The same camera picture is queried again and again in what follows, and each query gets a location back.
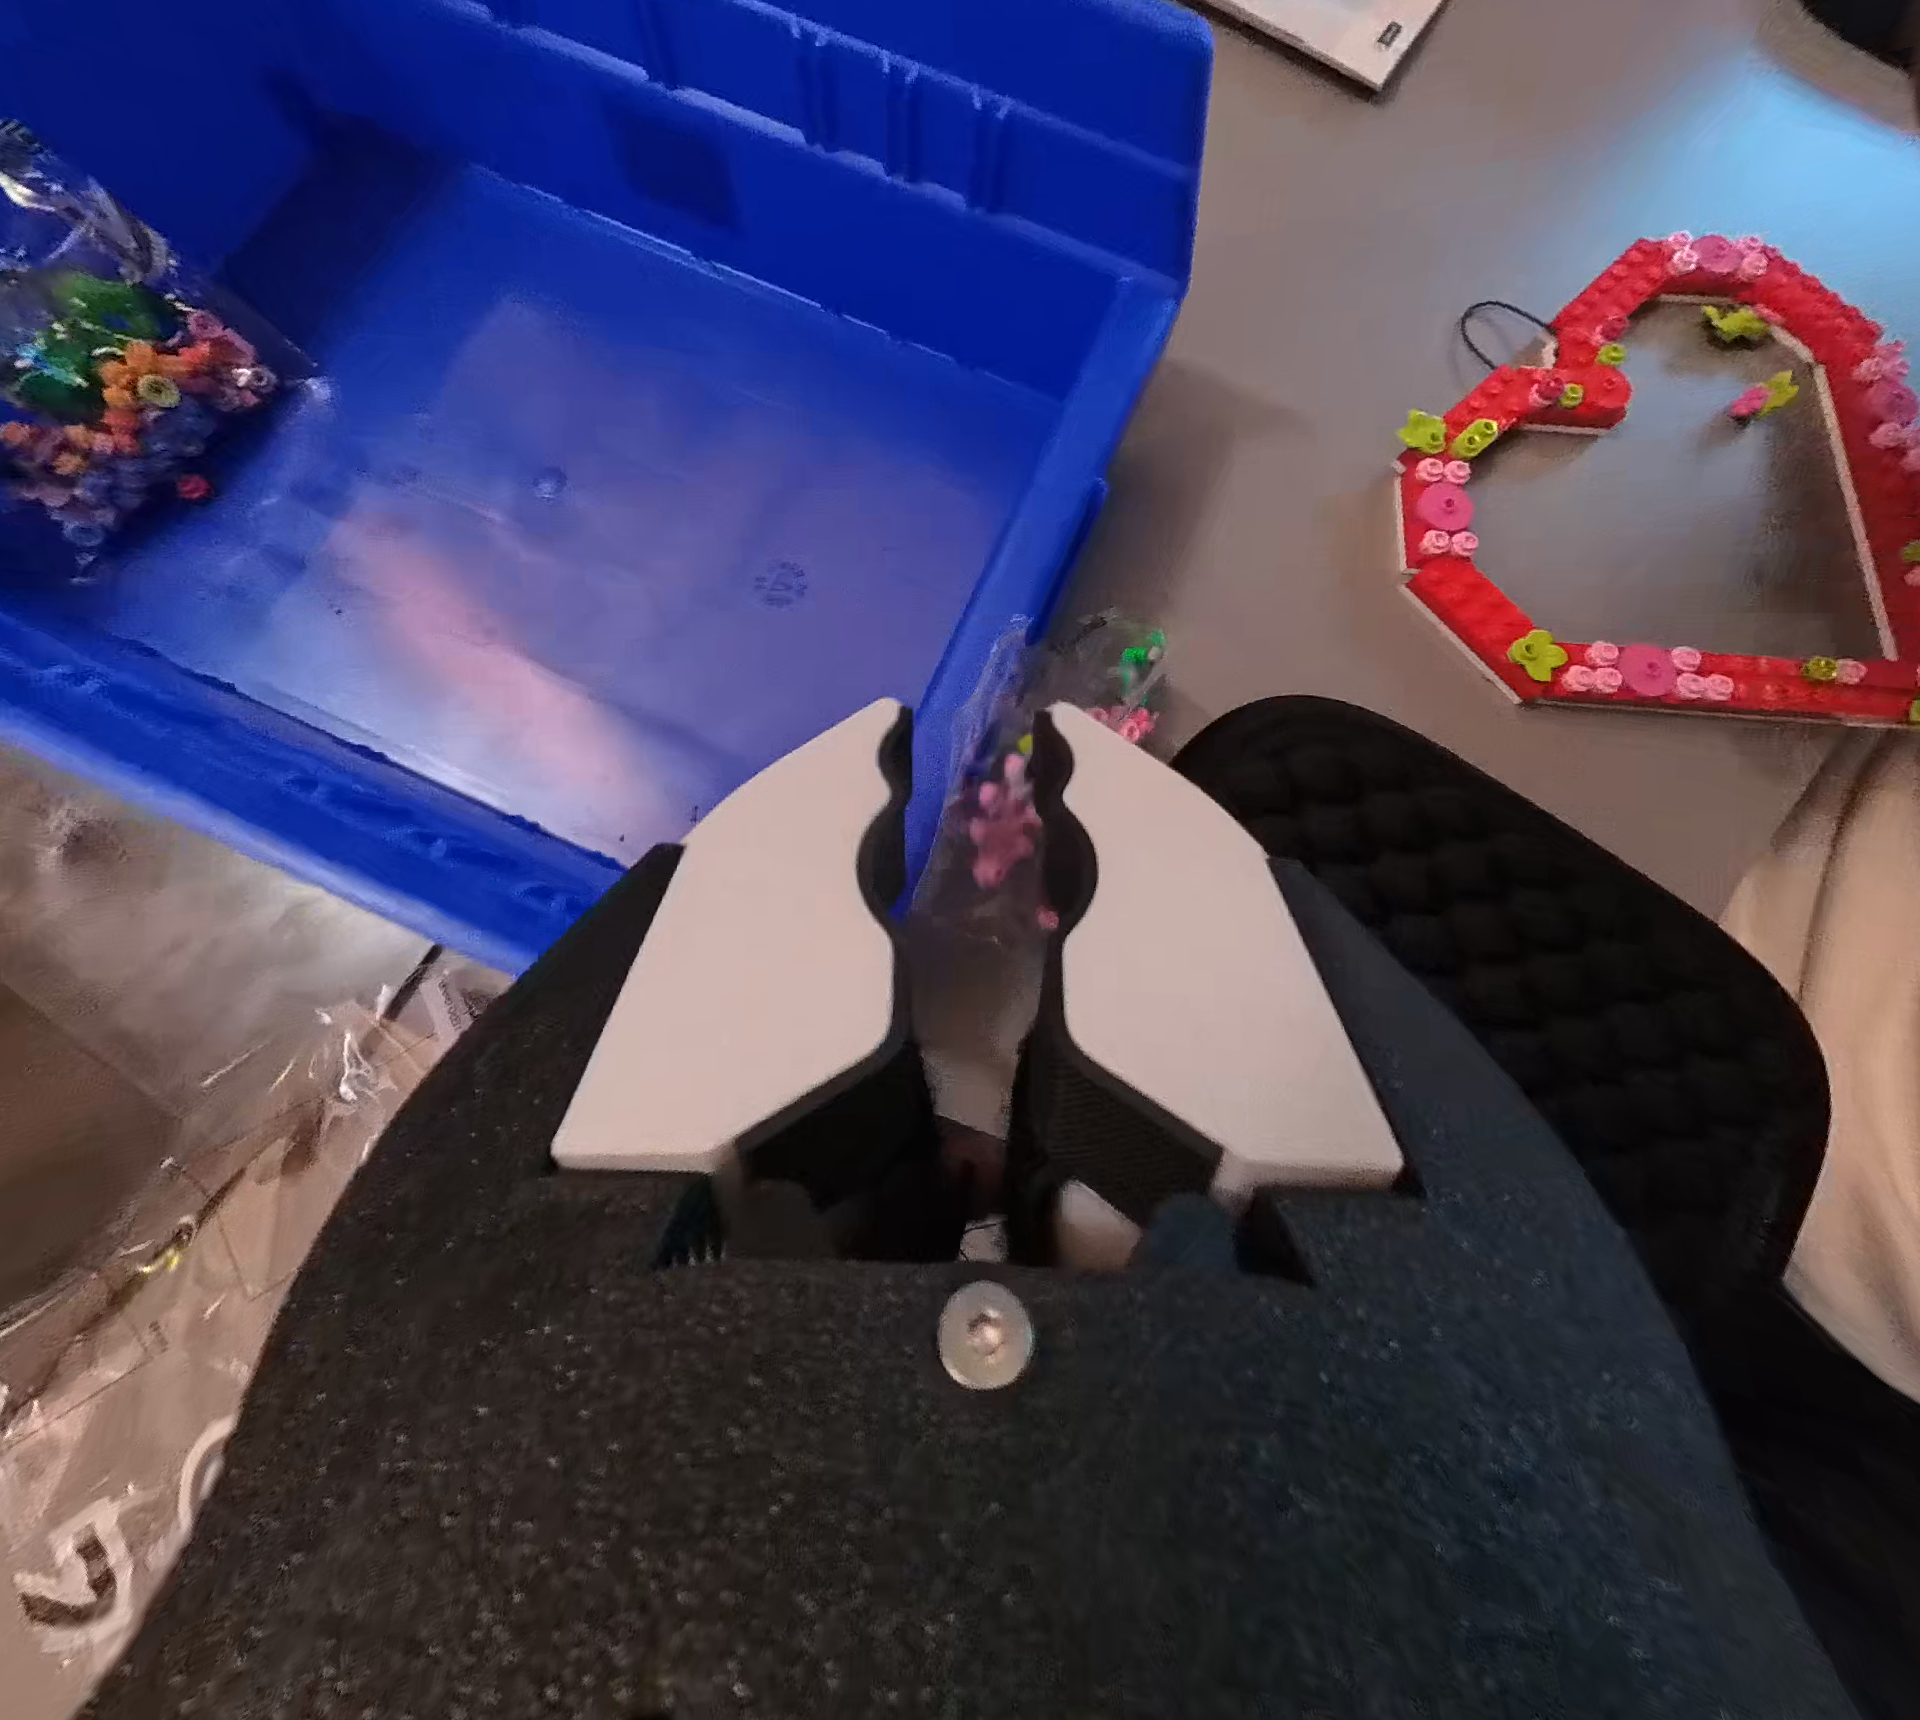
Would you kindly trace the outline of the crumpled clear plastic wrap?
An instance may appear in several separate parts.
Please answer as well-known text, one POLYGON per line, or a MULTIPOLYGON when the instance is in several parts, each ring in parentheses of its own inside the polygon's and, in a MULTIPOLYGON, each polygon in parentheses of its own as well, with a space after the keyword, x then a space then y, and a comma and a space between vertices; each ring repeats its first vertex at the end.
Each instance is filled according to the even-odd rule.
POLYGON ((74 1717, 170 1582, 292 1279, 510 979, 431 948, 197 1076, 80 1265, 3 1318, 2 1715, 74 1717))

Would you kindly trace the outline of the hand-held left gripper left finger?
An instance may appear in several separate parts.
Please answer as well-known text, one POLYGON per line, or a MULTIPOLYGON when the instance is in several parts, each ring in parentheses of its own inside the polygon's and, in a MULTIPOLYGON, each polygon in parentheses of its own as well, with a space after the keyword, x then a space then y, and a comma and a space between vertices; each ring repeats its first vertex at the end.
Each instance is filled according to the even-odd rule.
POLYGON ((889 697, 755 773, 669 853, 547 1155, 720 1177, 907 1044, 894 909, 913 716, 889 697))

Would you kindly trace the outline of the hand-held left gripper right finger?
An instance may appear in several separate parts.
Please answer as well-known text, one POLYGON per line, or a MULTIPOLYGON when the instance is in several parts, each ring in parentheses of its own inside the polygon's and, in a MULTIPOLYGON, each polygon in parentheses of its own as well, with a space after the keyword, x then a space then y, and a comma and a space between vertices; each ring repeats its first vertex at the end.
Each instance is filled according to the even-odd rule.
POLYGON ((1044 1161, 1102 1201, 1393 1187, 1402 1147, 1261 844, 1080 707, 1029 748, 1044 1161))

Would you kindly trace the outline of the clear bag of pink pieces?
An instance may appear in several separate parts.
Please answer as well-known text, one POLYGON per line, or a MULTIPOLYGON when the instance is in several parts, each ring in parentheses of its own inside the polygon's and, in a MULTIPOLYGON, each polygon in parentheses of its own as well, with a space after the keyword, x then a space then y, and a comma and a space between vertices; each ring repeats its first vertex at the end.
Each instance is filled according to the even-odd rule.
POLYGON ((906 948, 931 1106, 963 1141, 1006 1133, 1055 924, 1029 782, 1039 713, 1065 702, 1125 742, 1147 744, 1166 665, 1163 626, 1137 613, 1081 615, 1047 636, 1018 616, 954 720, 947 788, 906 916, 906 948))

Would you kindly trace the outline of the person's beige pants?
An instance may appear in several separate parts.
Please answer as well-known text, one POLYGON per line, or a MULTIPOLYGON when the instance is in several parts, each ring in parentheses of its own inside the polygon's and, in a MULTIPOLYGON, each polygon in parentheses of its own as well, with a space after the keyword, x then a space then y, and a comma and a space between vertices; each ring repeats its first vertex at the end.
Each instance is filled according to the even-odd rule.
POLYGON ((1917 1394, 1917 740, 1850 732, 1729 897, 1722 928, 1788 990, 1831 1127, 1788 1294, 1917 1394))

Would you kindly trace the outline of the red brick heart frame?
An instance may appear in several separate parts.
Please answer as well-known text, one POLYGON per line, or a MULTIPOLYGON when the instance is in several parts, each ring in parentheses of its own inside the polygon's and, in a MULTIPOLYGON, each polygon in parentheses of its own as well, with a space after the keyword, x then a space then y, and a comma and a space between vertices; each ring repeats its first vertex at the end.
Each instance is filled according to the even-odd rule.
MULTIPOLYGON (((1517 707, 1916 734, 1916 354, 1907 343, 1888 337, 1775 244, 1685 231, 1628 244, 1534 329, 1536 358, 1488 364, 1447 412, 1412 411, 1396 432, 1404 598, 1517 707), (1763 312, 1773 339, 1720 345, 1701 319, 1708 301, 1763 312), (1796 376, 1798 397, 1780 412, 1811 416, 1835 470, 1845 541, 1873 623, 1871 658, 1565 634, 1534 621, 1477 565, 1476 466, 1514 437, 1620 430, 1633 397, 1625 332, 1660 307, 1696 311, 1718 354, 1772 353, 1781 358, 1773 373, 1796 376)), ((1768 418, 1750 426, 1726 421, 1745 435, 1768 418)))

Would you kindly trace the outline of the person's black quilted garment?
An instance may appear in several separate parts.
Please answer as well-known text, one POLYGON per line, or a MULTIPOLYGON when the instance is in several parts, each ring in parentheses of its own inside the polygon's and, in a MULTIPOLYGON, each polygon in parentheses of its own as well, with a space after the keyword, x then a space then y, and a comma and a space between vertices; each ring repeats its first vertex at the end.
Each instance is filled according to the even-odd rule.
POLYGON ((1335 897, 1569 1150, 1839 1683, 1864 1717, 1916 1717, 1916 1375, 1788 1277, 1842 1155, 1799 1004, 1688 903, 1363 707, 1254 701, 1171 769, 1335 897))

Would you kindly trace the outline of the blue plastic bin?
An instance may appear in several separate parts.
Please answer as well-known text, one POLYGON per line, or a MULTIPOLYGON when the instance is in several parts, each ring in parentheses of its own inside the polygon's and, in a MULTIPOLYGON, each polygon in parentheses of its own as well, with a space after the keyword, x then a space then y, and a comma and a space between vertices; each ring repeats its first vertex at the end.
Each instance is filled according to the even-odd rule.
POLYGON ((522 973, 874 701, 906 873, 1184 304, 1166 0, 3 0, 3 119, 311 374, 92 566, 3 746, 522 973))

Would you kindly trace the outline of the clear bag of colourful pieces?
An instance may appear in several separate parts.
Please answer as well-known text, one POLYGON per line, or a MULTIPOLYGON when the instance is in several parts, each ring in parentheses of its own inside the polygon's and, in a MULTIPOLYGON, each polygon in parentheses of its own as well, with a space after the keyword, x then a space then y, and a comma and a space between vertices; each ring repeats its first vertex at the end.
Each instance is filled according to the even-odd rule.
POLYGON ((26 124, 2 127, 3 586, 86 581, 318 364, 26 124))

